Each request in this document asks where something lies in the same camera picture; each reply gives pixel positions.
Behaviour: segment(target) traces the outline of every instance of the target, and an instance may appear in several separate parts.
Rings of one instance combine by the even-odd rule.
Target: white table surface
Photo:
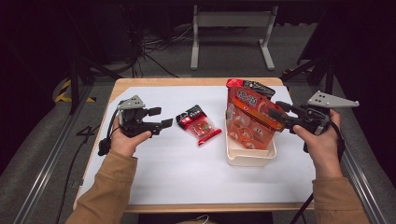
[[[291,104],[286,87],[270,86],[276,91],[272,101]],[[144,121],[174,119],[141,144],[134,154],[137,172],[129,204],[212,204],[212,203],[302,203],[312,193],[315,178],[313,163],[303,152],[303,140],[285,130],[276,133],[277,155],[264,167],[237,167],[227,162],[224,111],[225,86],[132,87],[107,108],[100,139],[106,137],[111,116],[120,100],[138,95],[146,108],[160,106],[161,115]],[[199,105],[223,132],[197,146],[197,140],[182,130],[176,115]],[[88,164],[79,195],[93,184],[104,157],[98,148]]]

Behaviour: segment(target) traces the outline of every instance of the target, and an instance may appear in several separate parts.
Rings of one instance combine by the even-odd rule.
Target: plastic container
[[[226,135],[227,162],[233,166],[265,166],[276,156],[274,139],[266,149],[245,149]]]

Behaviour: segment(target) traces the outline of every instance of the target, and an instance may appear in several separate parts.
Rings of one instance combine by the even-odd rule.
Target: metal frame
[[[193,15],[193,43],[191,53],[191,70],[198,69],[199,55],[199,27],[266,27],[266,34],[263,39],[259,39],[259,45],[262,49],[262,56],[268,70],[275,70],[274,63],[268,50],[268,42],[272,29],[274,27],[277,7],[273,7],[272,11],[256,11],[256,12],[199,12],[198,6],[194,6]]]
[[[79,112],[81,111],[82,107],[85,104],[85,99],[89,96],[92,90],[92,86],[84,86],[82,93],[80,95],[79,101],[81,104],[78,104],[75,113],[71,114],[67,119],[62,131],[56,140],[55,145],[52,148],[49,156],[43,168],[41,169],[40,173],[37,175],[35,179],[35,183],[33,184],[28,196],[26,197],[20,212],[14,219],[14,224],[22,224],[27,223],[29,220],[30,215],[32,215],[33,211],[35,210],[35,206],[38,203],[38,200],[41,197],[47,183],[50,180],[53,170],[55,169],[56,163],[58,162],[59,158],[62,155],[62,151],[64,150],[64,146],[66,144],[67,137],[70,134],[70,130],[72,129],[73,125],[76,123],[78,118]]]
[[[347,143],[342,162],[350,174],[351,181],[361,198],[361,203],[370,221],[373,224],[388,224],[389,222],[379,208],[364,172],[353,159]]]

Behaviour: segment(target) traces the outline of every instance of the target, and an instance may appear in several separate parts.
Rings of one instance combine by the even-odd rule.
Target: tan sleeve
[[[344,177],[313,181],[317,223],[369,223],[361,201]]]
[[[78,199],[66,223],[120,223],[129,201],[136,165],[137,158],[110,150],[92,187]]]

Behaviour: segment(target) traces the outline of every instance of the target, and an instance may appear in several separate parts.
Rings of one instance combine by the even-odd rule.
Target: gray floor
[[[258,29],[246,29],[242,34],[233,34],[224,30],[211,30],[202,32],[200,38],[199,68],[197,71],[190,70],[191,41],[186,39],[163,51],[154,51],[150,56],[161,65],[180,77],[280,77],[281,73],[289,68],[296,67],[296,61],[300,56],[306,41],[315,29],[315,24],[299,26],[277,26],[274,28],[270,39],[269,50],[272,54],[276,70],[268,71],[265,67],[257,39],[263,35]],[[139,59],[141,71],[136,70],[143,77],[171,77],[156,63],[150,59]],[[113,69],[118,64],[108,67]],[[122,75],[131,77],[127,71]],[[313,92],[322,85],[309,87],[304,82],[304,76],[298,76],[285,83],[290,87],[291,99],[295,104],[303,103],[312,96]],[[43,165],[53,151],[54,146],[59,144],[57,140],[64,125],[71,119],[68,115],[69,103],[57,103],[56,106],[44,117],[35,129],[26,138],[8,168],[0,177],[0,223],[13,223],[23,220],[24,223],[54,223],[61,204],[64,181],[69,166],[73,160],[84,136],[76,135],[87,126],[96,127],[101,123],[103,113],[108,103],[108,97],[112,91],[114,81],[106,77],[99,77],[91,89],[89,95],[96,97],[95,103],[85,103],[75,119],[70,132],[64,140],[62,154],[59,155],[54,169],[47,176],[47,185],[42,192],[36,195],[36,200],[31,204],[30,213],[25,218],[18,216],[23,203],[29,195],[29,191],[40,175]],[[344,97],[342,88],[337,80],[334,82],[334,95]],[[375,202],[380,208],[382,215],[389,223],[396,223],[396,215],[393,209],[396,207],[396,191],[388,178],[380,168],[373,155],[359,123],[353,116],[351,109],[339,109],[342,114],[342,131],[346,139],[348,149],[357,162],[372,190]],[[75,200],[79,183],[91,154],[92,145],[96,136],[89,138],[83,144],[71,172],[69,186],[64,200],[64,208],[60,223],[64,223],[73,211],[72,205]],[[343,166],[345,175],[350,176],[347,168]],[[274,212],[275,224],[289,223],[295,211]],[[312,211],[306,211],[307,223],[316,223]],[[122,223],[136,223],[137,214],[126,214]]]

